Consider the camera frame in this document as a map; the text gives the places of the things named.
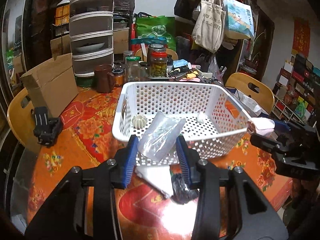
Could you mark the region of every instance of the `wooden chair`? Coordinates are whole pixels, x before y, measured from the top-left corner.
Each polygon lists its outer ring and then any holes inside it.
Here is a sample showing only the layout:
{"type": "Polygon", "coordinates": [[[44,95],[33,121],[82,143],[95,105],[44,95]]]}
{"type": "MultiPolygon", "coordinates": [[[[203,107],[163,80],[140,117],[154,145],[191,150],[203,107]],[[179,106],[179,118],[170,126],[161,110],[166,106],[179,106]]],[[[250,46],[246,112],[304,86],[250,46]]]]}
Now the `wooden chair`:
{"type": "Polygon", "coordinates": [[[34,137],[33,130],[36,126],[31,114],[31,110],[34,109],[34,107],[26,96],[28,96],[28,91],[24,88],[11,101],[7,113],[11,130],[24,147],[26,147],[29,139],[34,137]]]}
{"type": "MultiPolygon", "coordinates": [[[[171,55],[172,56],[172,59],[173,60],[178,60],[178,54],[172,50],[172,49],[167,49],[167,54],[168,55],[171,55]]],[[[139,49],[136,54],[135,54],[136,57],[141,57],[141,60],[142,61],[147,61],[147,57],[145,57],[143,54],[142,54],[142,49],[139,49]]]]}
{"type": "Polygon", "coordinates": [[[243,73],[233,73],[228,78],[225,86],[234,87],[240,90],[242,93],[255,100],[259,104],[259,106],[261,106],[267,113],[271,113],[273,105],[275,103],[275,97],[272,90],[258,80],[243,73]],[[259,89],[250,89],[250,83],[258,87],[259,89]]]}

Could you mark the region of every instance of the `metal bolt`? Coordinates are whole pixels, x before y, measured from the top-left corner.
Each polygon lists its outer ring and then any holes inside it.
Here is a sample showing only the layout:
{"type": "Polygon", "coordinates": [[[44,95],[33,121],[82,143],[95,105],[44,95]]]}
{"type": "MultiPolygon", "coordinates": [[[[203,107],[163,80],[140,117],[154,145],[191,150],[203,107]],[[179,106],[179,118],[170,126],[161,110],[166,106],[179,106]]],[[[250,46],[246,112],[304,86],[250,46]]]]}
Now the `metal bolt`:
{"type": "Polygon", "coordinates": [[[240,166],[236,166],[233,168],[235,170],[236,173],[242,173],[243,169],[240,166]]]}
{"type": "Polygon", "coordinates": [[[72,173],[78,173],[79,171],[80,171],[80,167],[79,166],[73,166],[72,168],[71,168],[71,172],[72,173]]]}
{"type": "Polygon", "coordinates": [[[109,160],[107,160],[107,164],[108,165],[115,165],[116,164],[116,160],[115,159],[109,159],[109,160]]]}
{"type": "Polygon", "coordinates": [[[200,165],[206,166],[206,165],[208,164],[208,161],[205,160],[205,159],[200,159],[200,160],[198,161],[198,163],[199,163],[200,165]]]}

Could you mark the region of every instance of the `stacked food cover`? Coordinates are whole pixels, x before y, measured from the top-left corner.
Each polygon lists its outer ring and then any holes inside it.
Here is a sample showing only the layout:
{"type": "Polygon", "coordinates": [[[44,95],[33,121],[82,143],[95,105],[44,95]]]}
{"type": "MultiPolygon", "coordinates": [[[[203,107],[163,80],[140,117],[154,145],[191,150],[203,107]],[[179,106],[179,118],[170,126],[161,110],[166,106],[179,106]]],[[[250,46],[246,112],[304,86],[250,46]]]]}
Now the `stacked food cover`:
{"type": "Polygon", "coordinates": [[[94,76],[96,66],[113,65],[114,0],[70,0],[70,46],[76,77],[94,76]]]}

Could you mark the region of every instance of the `logo on green bag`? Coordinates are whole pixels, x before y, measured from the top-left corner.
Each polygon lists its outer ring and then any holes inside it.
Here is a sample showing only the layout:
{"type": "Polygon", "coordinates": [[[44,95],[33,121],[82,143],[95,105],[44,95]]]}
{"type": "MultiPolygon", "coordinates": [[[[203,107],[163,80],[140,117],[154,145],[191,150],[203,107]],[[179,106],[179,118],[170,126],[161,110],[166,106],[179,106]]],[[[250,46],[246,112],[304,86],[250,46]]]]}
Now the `logo on green bag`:
{"type": "Polygon", "coordinates": [[[157,33],[158,36],[162,36],[167,32],[167,29],[165,28],[164,25],[154,26],[154,27],[152,27],[151,30],[153,33],[157,33]]]}

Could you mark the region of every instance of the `perforated basket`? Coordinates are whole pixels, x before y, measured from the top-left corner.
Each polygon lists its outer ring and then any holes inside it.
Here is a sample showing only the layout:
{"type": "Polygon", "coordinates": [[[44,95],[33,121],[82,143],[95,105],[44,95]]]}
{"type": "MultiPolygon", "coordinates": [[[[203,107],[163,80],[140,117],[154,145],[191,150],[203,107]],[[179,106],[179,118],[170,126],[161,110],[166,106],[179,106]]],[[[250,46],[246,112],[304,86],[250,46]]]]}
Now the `perforated basket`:
{"type": "MultiPolygon", "coordinates": [[[[246,133],[250,116],[217,85],[186,82],[130,82],[123,86],[113,122],[113,136],[127,143],[132,134],[142,137],[157,111],[167,116],[186,119],[182,134],[189,147],[201,158],[227,154],[246,133]],[[197,122],[200,112],[206,114],[205,123],[197,122]],[[137,114],[148,119],[146,127],[135,129],[132,118],[137,114]]],[[[137,154],[137,165],[179,163],[175,149],[156,163],[137,154]]]]}

